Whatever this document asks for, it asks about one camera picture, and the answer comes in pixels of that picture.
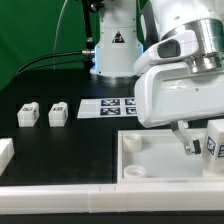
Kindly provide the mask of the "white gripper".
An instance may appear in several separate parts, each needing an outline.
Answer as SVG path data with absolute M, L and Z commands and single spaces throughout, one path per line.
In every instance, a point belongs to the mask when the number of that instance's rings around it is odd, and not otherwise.
M 185 62 L 157 65 L 137 80 L 134 95 L 144 127 L 172 122 L 185 154 L 198 155 L 200 142 L 188 132 L 187 121 L 224 114 L 224 71 L 192 74 Z

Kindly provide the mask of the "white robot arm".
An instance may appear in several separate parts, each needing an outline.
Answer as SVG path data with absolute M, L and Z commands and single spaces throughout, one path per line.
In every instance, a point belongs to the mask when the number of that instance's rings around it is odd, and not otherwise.
M 139 122 L 169 124 L 185 153 L 201 152 L 187 122 L 224 114 L 224 0 L 149 0 L 143 33 L 136 34 L 136 0 L 92 0 L 100 14 L 100 41 L 91 76 L 117 84 L 136 81 Z

